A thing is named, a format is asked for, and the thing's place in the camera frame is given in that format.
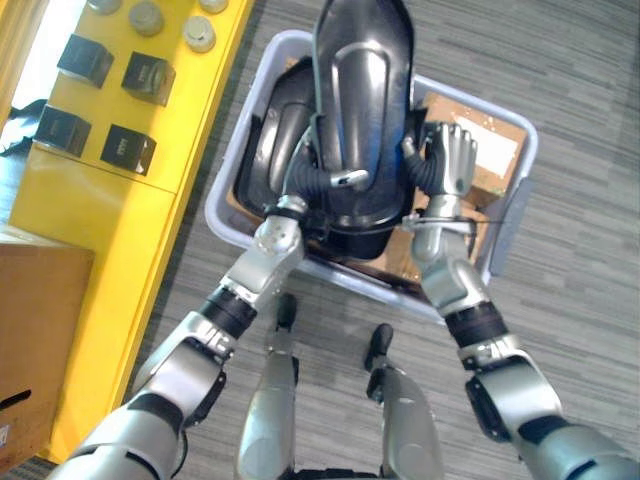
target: metal arm segment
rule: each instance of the metal arm segment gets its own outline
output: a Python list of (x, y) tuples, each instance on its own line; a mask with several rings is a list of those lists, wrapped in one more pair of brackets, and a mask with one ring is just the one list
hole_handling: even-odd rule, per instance
[(474, 372), (466, 389), (484, 433), (495, 441), (510, 441), (537, 480), (640, 478), (640, 467), (628, 452), (596, 430), (562, 417), (553, 387), (509, 334), (469, 263), (464, 243), (469, 232), (458, 218), (475, 162), (468, 132), (457, 125), (432, 127), (423, 165), (410, 136), (402, 148), (418, 187), (431, 196), (421, 217), (403, 222), (415, 232), (412, 257), (422, 272), (425, 294), (460, 347), (464, 367)]
[(144, 363), (133, 398), (108, 415), (50, 480), (165, 480), (179, 433), (202, 421), (224, 387), (237, 339), (304, 256), (298, 216), (283, 197), (198, 312), (190, 312)]

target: cable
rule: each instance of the cable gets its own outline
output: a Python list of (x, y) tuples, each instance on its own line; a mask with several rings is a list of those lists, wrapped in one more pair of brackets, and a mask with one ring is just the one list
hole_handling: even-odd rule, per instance
[(182, 467), (184, 466), (184, 462), (187, 460), (187, 453), (189, 452), (189, 442), (187, 440), (187, 431), (186, 430), (182, 430), (182, 458), (180, 459), (180, 464), (176, 467), (175, 471), (171, 474), (171, 478), (175, 478), (176, 475), (178, 475), (178, 473), (180, 473), (180, 470), (182, 470)]

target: yellow shelf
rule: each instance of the yellow shelf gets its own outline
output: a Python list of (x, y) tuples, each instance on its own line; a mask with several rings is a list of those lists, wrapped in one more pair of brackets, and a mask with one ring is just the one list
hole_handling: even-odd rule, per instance
[[(82, 157), (34, 147), (11, 214), (15, 226), (96, 253), (51, 445), (43, 453), (55, 462), (122, 401), (253, 1), (232, 0), (209, 15), (196, 1), (158, 0), (165, 26), (148, 38), (128, 24), (134, 3), (125, 0), (109, 16), (85, 7), (76, 33), (102, 43), (113, 65), (101, 89), (59, 75), (49, 102), (91, 124)], [(182, 40), (191, 15), (214, 26), (216, 45), (207, 53), (192, 52)], [(120, 87), (132, 51), (164, 58), (175, 69), (166, 107)], [(111, 124), (157, 142), (147, 176), (100, 160)]]

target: black joint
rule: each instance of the black joint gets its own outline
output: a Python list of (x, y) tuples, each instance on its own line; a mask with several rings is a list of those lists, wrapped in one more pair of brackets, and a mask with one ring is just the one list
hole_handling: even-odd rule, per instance
[(148, 412), (167, 422), (176, 435), (182, 427), (182, 411), (172, 402), (155, 393), (145, 393), (133, 400), (127, 410)]
[(549, 434), (570, 425), (569, 422), (558, 415), (547, 415), (523, 423), (518, 428), (518, 433), (528, 442), (540, 445)]
[(264, 218), (267, 218), (271, 215), (291, 218), (296, 222), (301, 222), (304, 219), (304, 214), (296, 210), (291, 210), (290, 208), (281, 208), (276, 205), (269, 205), (264, 209)]
[(251, 305), (224, 287), (209, 295), (200, 313), (235, 339), (249, 328), (257, 314)]
[(466, 310), (451, 313), (445, 317), (445, 322), (460, 348), (509, 333), (502, 315), (492, 302), (480, 303)]

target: white label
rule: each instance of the white label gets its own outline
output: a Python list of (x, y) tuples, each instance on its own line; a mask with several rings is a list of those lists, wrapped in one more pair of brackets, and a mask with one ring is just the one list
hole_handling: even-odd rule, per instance
[(456, 118), (456, 122), (463, 130), (468, 130), (471, 137), (478, 142), (476, 165), (504, 178), (518, 149), (518, 142), (492, 132), (465, 117)]
[(9, 439), (9, 425), (3, 425), (0, 427), (0, 448), (7, 444)]

